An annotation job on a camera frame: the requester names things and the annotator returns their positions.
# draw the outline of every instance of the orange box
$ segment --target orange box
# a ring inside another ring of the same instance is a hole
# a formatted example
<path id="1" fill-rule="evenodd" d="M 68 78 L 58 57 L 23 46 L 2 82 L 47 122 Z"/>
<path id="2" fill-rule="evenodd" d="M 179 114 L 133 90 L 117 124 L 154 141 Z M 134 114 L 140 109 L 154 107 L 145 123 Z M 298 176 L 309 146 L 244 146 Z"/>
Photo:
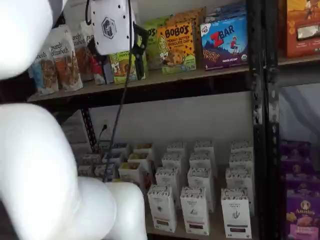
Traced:
<path id="1" fill-rule="evenodd" d="M 320 53 L 318 2 L 319 0 L 286 0 L 286 54 L 288 57 Z"/>

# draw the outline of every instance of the bobo's peanut butter chocolate chip box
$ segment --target bobo's peanut butter chocolate chip box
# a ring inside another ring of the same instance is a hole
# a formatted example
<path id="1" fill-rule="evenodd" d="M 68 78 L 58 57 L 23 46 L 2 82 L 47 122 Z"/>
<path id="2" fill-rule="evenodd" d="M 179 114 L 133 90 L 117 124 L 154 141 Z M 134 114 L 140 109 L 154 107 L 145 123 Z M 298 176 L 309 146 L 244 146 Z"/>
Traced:
<path id="1" fill-rule="evenodd" d="M 157 29 L 159 54 L 164 74 L 196 69 L 194 25 L 192 21 Z"/>
<path id="2" fill-rule="evenodd" d="M 288 190 L 286 200 L 286 239 L 318 240 L 320 227 L 320 193 Z"/>

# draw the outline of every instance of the purple box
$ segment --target purple box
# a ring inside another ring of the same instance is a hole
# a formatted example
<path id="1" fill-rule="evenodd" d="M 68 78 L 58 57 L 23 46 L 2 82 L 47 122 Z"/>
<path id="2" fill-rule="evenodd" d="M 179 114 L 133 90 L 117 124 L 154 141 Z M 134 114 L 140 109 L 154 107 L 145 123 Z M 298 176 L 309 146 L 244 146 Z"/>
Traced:
<path id="1" fill-rule="evenodd" d="M 283 174 L 314 174 L 315 169 L 309 157 L 282 156 L 280 168 Z"/>
<path id="2" fill-rule="evenodd" d="M 285 225 L 287 239 L 319 240 L 319 192 L 309 190 L 288 190 Z"/>
<path id="3" fill-rule="evenodd" d="M 285 175 L 286 189 L 291 190 L 320 190 L 320 176 L 316 174 L 292 174 Z"/>
<path id="4" fill-rule="evenodd" d="M 280 154 L 288 157 L 311 156 L 311 143 L 307 141 L 282 140 L 280 144 Z"/>

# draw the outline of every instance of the white wall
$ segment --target white wall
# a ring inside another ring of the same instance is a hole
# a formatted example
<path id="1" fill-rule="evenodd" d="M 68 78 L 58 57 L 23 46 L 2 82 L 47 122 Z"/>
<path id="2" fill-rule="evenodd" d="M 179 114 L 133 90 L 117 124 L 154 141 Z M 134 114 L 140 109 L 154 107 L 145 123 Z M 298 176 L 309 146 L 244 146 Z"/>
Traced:
<path id="1" fill-rule="evenodd" d="M 214 138 L 217 162 L 227 163 L 229 142 L 252 138 L 251 96 L 249 92 L 180 98 L 126 104 L 122 108 L 115 139 L 118 142 L 150 141 L 159 151 L 171 140 Z M 96 136 L 104 120 L 110 130 L 118 106 L 91 109 Z M 110 139 L 110 132 L 101 139 Z"/>

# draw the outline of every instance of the green box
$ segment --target green box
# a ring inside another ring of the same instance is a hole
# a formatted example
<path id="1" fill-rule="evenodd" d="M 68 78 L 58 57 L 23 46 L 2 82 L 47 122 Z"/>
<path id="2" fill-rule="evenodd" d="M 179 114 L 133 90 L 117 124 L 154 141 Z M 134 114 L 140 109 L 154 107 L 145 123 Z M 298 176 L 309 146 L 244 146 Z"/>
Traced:
<path id="1" fill-rule="evenodd" d="M 161 69 L 162 67 L 158 47 L 157 29 L 164 26 L 170 17 L 171 16 L 159 17 L 156 19 L 148 20 L 144 23 L 144 28 L 149 33 L 148 44 L 146 46 L 145 52 L 148 69 L 150 70 Z"/>
<path id="2" fill-rule="evenodd" d="M 113 72 L 113 80 L 115 84 L 124 84 L 127 79 L 127 71 L 129 67 L 129 51 L 122 51 L 114 54 L 110 54 L 110 63 Z M 136 66 L 135 66 L 135 56 L 132 54 L 131 57 L 131 71 L 129 76 L 129 81 L 136 81 L 137 73 L 136 73 Z M 143 67 L 144 67 L 144 76 L 142 79 L 146 79 L 148 75 L 148 66 L 147 66 L 147 59 L 146 53 L 143 54 Z"/>

